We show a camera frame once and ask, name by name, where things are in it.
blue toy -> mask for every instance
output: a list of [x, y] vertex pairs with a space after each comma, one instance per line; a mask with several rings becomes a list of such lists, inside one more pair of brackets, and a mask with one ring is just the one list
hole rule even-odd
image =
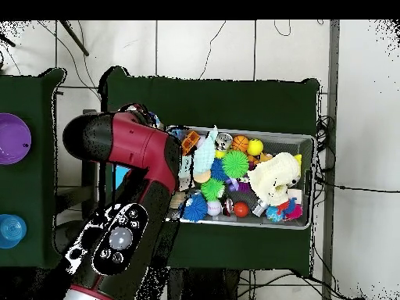
[[294, 212], [296, 207], [296, 200], [297, 198], [289, 199], [289, 206], [283, 211], [284, 218], [286, 218], [287, 214]]
[[279, 222], [284, 219], [284, 214], [278, 214], [278, 208], [275, 206], [270, 206], [266, 210], [266, 218], [274, 223]]
[[207, 202], [199, 193], [191, 195], [186, 201], [186, 206], [181, 205], [179, 210], [182, 211], [182, 208], [184, 208], [183, 218], [193, 222], [202, 220], [208, 211]]
[[224, 182], [229, 177], [225, 174], [222, 167], [222, 160], [221, 159], [214, 159], [214, 162], [211, 165], [211, 178], [215, 178], [216, 180], [221, 180]]

blue spiky ball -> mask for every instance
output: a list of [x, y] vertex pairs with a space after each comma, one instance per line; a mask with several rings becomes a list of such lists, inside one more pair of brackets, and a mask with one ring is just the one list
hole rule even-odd
[[223, 164], [221, 159], [214, 159], [214, 162], [212, 163], [211, 166], [211, 178], [215, 178], [216, 180], [221, 180], [224, 182], [227, 180], [229, 177], [225, 174], [225, 171], [223, 170]]
[[184, 208], [183, 218], [193, 222], [204, 219], [208, 210], [207, 202], [200, 194], [192, 195], [186, 201], [186, 205], [180, 207], [180, 210], [182, 208]]

orange ball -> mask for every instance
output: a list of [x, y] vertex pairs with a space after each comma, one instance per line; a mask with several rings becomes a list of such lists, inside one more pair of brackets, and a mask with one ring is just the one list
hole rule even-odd
[[237, 217], [245, 217], [248, 214], [248, 206], [244, 202], [234, 204], [234, 214]]
[[246, 152], [248, 139], [245, 136], [235, 136], [230, 147], [236, 151]]

toy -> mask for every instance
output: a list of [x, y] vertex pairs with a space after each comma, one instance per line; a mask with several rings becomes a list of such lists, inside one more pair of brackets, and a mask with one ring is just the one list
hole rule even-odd
[[248, 177], [238, 178], [237, 182], [239, 183], [239, 188], [237, 189], [239, 192], [250, 193], [252, 191]]
[[250, 162], [248, 163], [248, 170], [254, 170], [254, 168], [255, 168], [254, 162], [250, 161]]
[[221, 198], [225, 187], [221, 180], [215, 180], [210, 178], [208, 181], [202, 184], [202, 193], [208, 202], [213, 202], [218, 198]]
[[239, 183], [235, 178], [228, 178], [225, 180], [225, 183], [228, 184], [228, 189], [230, 192], [239, 190]]
[[287, 190], [287, 196], [289, 197], [289, 199], [296, 198], [296, 204], [302, 204], [302, 190], [299, 190], [297, 188], [289, 188]]
[[196, 147], [199, 148], [200, 146], [203, 145], [205, 142], [206, 136], [204, 134], [200, 135], [200, 138], [198, 139], [198, 142], [196, 143]]
[[300, 178], [302, 176], [301, 174], [301, 169], [302, 169], [302, 155], [301, 154], [297, 154], [294, 156], [294, 158], [297, 160], [298, 162], [298, 176], [295, 178], [295, 181], [292, 181], [291, 183], [289, 183], [287, 185], [288, 188], [294, 187], [299, 181]]
[[193, 155], [184, 155], [180, 160], [179, 178], [189, 177], [191, 175], [191, 164], [193, 163]]
[[278, 208], [274, 206], [268, 207], [266, 210], [266, 218], [274, 223], [282, 221], [284, 219], [283, 213], [278, 214]]
[[248, 139], [245, 136], [235, 136], [230, 147], [235, 151], [246, 152]]
[[214, 159], [214, 162], [211, 166], [211, 177], [215, 178], [216, 180], [225, 181], [229, 177], [223, 171], [222, 160], [221, 159]]
[[232, 145], [233, 140], [234, 139], [230, 134], [221, 132], [220, 134], [218, 134], [218, 136], [216, 136], [216, 150], [226, 152]]
[[295, 210], [289, 214], [286, 214], [286, 220], [298, 219], [303, 214], [302, 205], [296, 204]]
[[179, 209], [180, 204], [182, 204], [185, 199], [186, 199], [186, 193], [175, 192], [175, 195], [172, 196], [170, 201], [170, 208]]
[[264, 144], [259, 139], [251, 139], [248, 142], [247, 153], [249, 155], [259, 155], [264, 149]]
[[204, 173], [194, 173], [193, 180], [197, 183], [205, 183], [207, 180], [211, 178], [211, 170], [207, 170]]
[[228, 177], [243, 177], [248, 171], [248, 159], [245, 153], [229, 151], [222, 159], [223, 170]]
[[217, 216], [222, 211], [222, 205], [218, 200], [214, 202], [207, 202], [207, 206], [208, 206], [207, 213], [211, 216]]
[[185, 206], [181, 205], [180, 210], [183, 209], [183, 218], [186, 220], [197, 222], [202, 220], [207, 214], [207, 202], [200, 194], [192, 195], [187, 201]]
[[216, 151], [216, 158], [222, 159], [226, 154], [225, 151]]
[[188, 154], [199, 139], [200, 136], [195, 131], [189, 132], [182, 141], [182, 155]]
[[254, 165], [257, 165], [259, 163], [264, 163], [265, 161], [270, 161], [273, 156], [271, 154], [261, 153], [256, 156], [248, 155], [247, 158], [250, 163], [254, 163]]
[[273, 158], [272, 154], [261, 153], [259, 155], [259, 161], [264, 163], [265, 161], [270, 161]]
[[289, 200], [277, 206], [277, 214], [280, 215], [287, 207], [289, 207]]
[[226, 198], [222, 204], [222, 214], [230, 216], [234, 212], [234, 202], [231, 198]]
[[298, 172], [297, 160], [293, 155], [283, 152], [248, 171], [248, 178], [259, 199], [268, 205], [278, 206], [289, 200], [287, 184], [298, 178]]
[[252, 210], [253, 214], [260, 217], [268, 208], [268, 204], [262, 200], [257, 201], [257, 206]]
[[292, 214], [295, 211], [295, 207], [296, 207], [296, 198], [289, 199], [287, 208], [283, 210], [284, 218], [286, 218], [287, 214]]
[[234, 214], [237, 217], [246, 217], [248, 215], [248, 206], [244, 202], [234, 204]]
[[195, 151], [195, 156], [193, 158], [193, 173], [204, 173], [211, 169], [211, 165], [216, 156], [216, 146], [214, 145], [214, 141], [216, 140], [217, 134], [218, 129], [214, 127], [214, 129], [209, 132], [204, 143], [202, 143], [202, 146]]

dark green tablecloth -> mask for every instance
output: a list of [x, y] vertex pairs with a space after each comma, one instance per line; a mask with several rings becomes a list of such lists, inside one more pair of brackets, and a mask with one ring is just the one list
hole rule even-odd
[[[316, 134], [319, 83], [175, 80], [107, 73], [108, 110], [145, 104], [166, 124], [289, 134]], [[231, 269], [290, 269], [309, 275], [307, 230], [183, 223], [169, 265]]]
[[0, 266], [53, 267], [55, 163], [52, 102], [65, 71], [39, 77], [0, 76], [0, 113], [20, 117], [30, 128], [29, 154], [15, 165], [0, 166], [0, 214], [16, 214], [27, 224], [26, 237], [11, 249], [0, 249]]

